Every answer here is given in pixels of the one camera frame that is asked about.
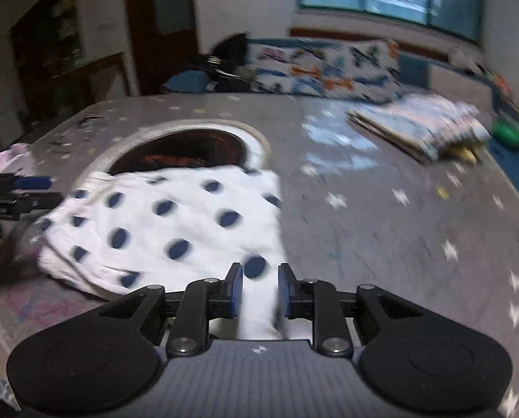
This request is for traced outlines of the black gloved left hand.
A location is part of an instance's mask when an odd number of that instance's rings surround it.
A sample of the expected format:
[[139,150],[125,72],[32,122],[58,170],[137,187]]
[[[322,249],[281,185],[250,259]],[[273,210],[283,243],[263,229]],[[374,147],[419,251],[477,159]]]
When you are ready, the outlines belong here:
[[23,216],[18,221],[0,220],[0,290],[40,280],[38,253],[42,248],[38,216]]

